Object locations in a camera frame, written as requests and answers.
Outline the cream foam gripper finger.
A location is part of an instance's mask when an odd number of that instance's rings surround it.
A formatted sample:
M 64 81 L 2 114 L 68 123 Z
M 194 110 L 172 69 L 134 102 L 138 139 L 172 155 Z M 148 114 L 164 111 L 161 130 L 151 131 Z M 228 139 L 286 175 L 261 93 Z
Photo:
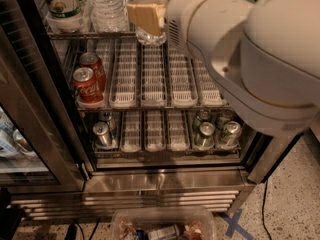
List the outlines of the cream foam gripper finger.
M 163 3 L 128 3 L 129 21 L 148 34 L 161 36 L 164 33 L 166 5 Z

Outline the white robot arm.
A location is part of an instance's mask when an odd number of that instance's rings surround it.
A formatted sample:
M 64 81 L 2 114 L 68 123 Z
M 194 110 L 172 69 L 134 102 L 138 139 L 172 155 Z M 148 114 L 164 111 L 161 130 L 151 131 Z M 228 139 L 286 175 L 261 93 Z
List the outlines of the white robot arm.
M 131 1 L 130 22 L 198 58 L 234 111 L 273 137 L 320 110 L 320 0 Z

